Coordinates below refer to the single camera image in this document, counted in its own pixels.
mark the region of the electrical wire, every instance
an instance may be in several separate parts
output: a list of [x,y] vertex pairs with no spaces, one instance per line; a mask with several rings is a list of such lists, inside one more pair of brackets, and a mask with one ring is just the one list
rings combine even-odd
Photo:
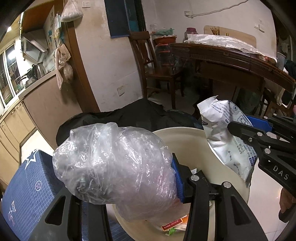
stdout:
[[231,9],[231,8],[233,8],[233,7],[239,6],[239,5],[243,4],[243,3],[246,3],[247,1],[249,1],[249,0],[246,0],[246,1],[240,2],[240,3],[235,4],[235,5],[232,5],[232,6],[230,6],[230,7],[222,8],[222,9],[220,9],[220,10],[215,10],[215,11],[206,12],[206,13],[200,13],[200,14],[189,15],[189,16],[186,16],[186,17],[188,17],[188,18],[193,18],[193,17],[198,17],[198,16],[209,15],[209,14],[216,13],[216,12],[221,12],[221,11],[223,11],[223,10]]

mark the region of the range hood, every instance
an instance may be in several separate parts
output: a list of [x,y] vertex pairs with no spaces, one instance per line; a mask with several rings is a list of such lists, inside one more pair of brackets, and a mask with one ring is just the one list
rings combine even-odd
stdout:
[[48,49],[43,29],[22,33],[21,43],[24,58],[35,64],[43,61]]

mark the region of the electric kettle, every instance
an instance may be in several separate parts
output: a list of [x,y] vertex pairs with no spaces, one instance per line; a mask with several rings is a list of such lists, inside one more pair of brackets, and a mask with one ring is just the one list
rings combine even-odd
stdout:
[[35,79],[35,80],[39,80],[42,76],[45,76],[46,75],[46,70],[41,63],[38,63],[36,65],[32,65],[32,77]]

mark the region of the chopsticks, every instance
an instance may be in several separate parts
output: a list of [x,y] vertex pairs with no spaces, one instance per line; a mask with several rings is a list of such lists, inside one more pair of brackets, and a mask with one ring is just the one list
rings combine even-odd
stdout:
[[211,28],[211,30],[214,35],[220,35],[220,27],[219,26],[218,26],[218,28],[216,28],[216,27]]

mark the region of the white trash bin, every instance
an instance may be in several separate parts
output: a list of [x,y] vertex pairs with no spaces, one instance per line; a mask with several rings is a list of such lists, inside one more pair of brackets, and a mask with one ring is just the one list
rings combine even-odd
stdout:
[[[180,164],[190,169],[202,170],[211,183],[221,184],[228,181],[233,184],[243,199],[248,202],[250,189],[246,188],[245,182],[229,167],[223,165],[211,151],[205,132],[189,127],[172,127],[154,132],[176,154]],[[176,232],[171,236],[156,229],[148,221],[129,223],[117,212],[113,205],[115,216],[123,229],[135,241],[182,241],[185,232]],[[208,241],[215,238],[215,208],[210,207]]]

